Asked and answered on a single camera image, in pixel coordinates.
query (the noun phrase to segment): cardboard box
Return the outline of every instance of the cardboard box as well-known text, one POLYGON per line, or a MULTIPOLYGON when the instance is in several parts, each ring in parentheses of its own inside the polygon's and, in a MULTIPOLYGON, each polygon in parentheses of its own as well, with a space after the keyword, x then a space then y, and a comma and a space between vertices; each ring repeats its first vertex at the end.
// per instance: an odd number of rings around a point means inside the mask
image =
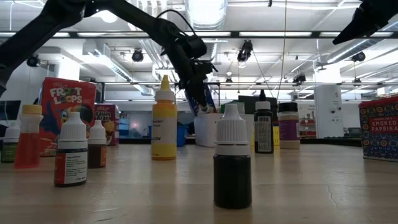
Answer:
POLYGON ((106 130, 106 144, 117 146, 119 144, 119 109, 113 104, 95 105, 95 120, 101 120, 106 130))
POLYGON ((365 159, 398 162, 398 97, 359 105, 365 159))
POLYGON ((61 126, 68 120, 68 112, 80 112, 89 130, 94 125, 96 86, 88 82, 46 78, 41 92, 43 120, 40 123, 40 156, 55 156, 61 126))

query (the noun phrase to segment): table surface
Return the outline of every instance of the table surface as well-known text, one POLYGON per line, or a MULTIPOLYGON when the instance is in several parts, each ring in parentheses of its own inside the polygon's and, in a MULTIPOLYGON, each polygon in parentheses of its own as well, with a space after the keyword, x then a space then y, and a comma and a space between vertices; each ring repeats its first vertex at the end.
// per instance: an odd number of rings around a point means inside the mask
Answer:
POLYGON ((152 161, 149 145, 108 149, 85 185, 53 186, 54 158, 38 169, 0 164, 0 223, 397 223, 398 163, 361 148, 303 145, 252 155, 252 207, 213 205, 213 149, 185 146, 152 161))

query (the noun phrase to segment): black robotic arm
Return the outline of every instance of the black robotic arm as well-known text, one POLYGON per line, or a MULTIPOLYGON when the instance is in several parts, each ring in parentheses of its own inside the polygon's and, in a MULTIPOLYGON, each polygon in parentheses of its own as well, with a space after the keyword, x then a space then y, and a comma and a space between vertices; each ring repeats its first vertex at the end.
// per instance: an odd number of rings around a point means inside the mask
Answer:
POLYGON ((206 105, 203 81, 214 66, 197 61, 206 54, 205 43, 197 35, 187 36, 174 23, 154 18, 125 0, 48 0, 40 15, 0 45, 0 96, 13 71, 54 34, 102 10, 148 33, 169 56, 180 77, 179 87, 206 105))

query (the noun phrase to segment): bottle label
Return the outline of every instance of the bottle label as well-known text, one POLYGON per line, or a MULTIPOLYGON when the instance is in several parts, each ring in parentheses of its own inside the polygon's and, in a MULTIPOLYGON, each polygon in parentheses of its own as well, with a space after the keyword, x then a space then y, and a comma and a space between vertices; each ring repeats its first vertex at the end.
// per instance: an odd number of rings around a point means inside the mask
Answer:
POLYGON ((258 117, 255 123, 255 141, 258 143, 259 152, 272 152, 272 120, 269 116, 258 117))
POLYGON ((177 117, 156 117, 152 123, 152 157, 177 155, 177 117))
POLYGON ((300 129, 298 120, 279 121, 279 136, 281 141, 300 140, 300 129))
POLYGON ((85 152, 59 153, 55 156, 56 184, 74 184, 87 179, 87 150, 85 152))
POLYGON ((18 144, 3 144, 1 162, 14 162, 18 144))
POLYGON ((106 147, 101 147, 101 166, 106 165, 106 147))

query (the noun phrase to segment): ceiling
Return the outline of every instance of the ceiling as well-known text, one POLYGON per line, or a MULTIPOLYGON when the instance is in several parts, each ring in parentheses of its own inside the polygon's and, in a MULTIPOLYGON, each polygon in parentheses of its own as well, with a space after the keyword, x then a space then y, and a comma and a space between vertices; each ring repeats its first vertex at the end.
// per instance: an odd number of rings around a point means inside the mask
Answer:
MULTIPOLYGON (((160 1, 148 0, 148 5, 153 2, 160 4, 160 1)), ((203 3, 203 16, 206 14, 206 6, 203 3)), ((288 0, 288 8, 285 10, 283 5, 285 1, 274 0, 272 7, 267 7, 267 1, 247 1, 247 0, 229 0, 226 15, 224 18, 222 30, 232 31, 341 31, 350 22, 355 6, 360 4, 356 0, 288 0)), ((186 15, 185 4, 182 0, 167 0, 167 7, 180 11, 186 15)), ((40 1, 3 1, 0 0, 0 30, 8 31, 19 30, 35 16, 37 16, 42 8, 40 1)), ((187 30, 187 26, 173 13, 168 13, 169 20, 176 23, 182 30, 187 30)), ((398 21, 398 17, 391 19, 390 22, 398 21)), ((131 31, 127 22, 118 19, 114 23, 106 23, 100 17, 86 18, 73 27, 65 29, 65 31, 131 31)), ((214 63, 219 72, 213 72, 209 80, 211 82, 224 82, 227 72, 231 72, 234 82, 263 82, 263 76, 269 82, 279 82, 291 78, 297 74, 291 71, 297 68, 306 60, 317 59, 317 55, 328 55, 336 50, 350 46, 351 42, 341 45, 333 45, 333 39, 252 39, 254 53, 247 62, 246 67, 239 68, 236 58, 236 52, 241 48, 244 39, 223 39, 220 37, 216 48, 214 63)), ((86 55, 81 52, 81 45, 85 40, 71 39, 52 39, 46 43, 47 46, 57 46, 69 51, 71 54, 84 61, 87 66, 81 69, 81 76, 95 77, 97 80, 106 82, 118 81, 115 74, 106 69, 100 63, 86 60, 86 55)), ((111 58, 117 61, 125 71, 127 71, 135 81, 154 82, 156 78, 152 75, 153 62, 144 49, 144 61, 133 63, 131 55, 136 48, 143 48, 139 39, 96 39, 97 46, 107 45, 111 49, 111 58)), ((382 42, 364 50, 366 60, 356 64, 355 69, 353 62, 340 62, 342 81, 350 82, 354 80, 355 75, 376 72, 384 67, 395 63, 398 57, 396 49, 396 40, 383 40, 382 42)), ((307 81, 313 80, 313 67, 303 65, 300 72, 307 76, 307 81)), ((371 76, 366 82, 381 82, 385 79, 394 81, 397 76, 398 69, 392 69, 380 74, 371 76)), ((365 88, 369 91, 376 89, 374 86, 365 88)))

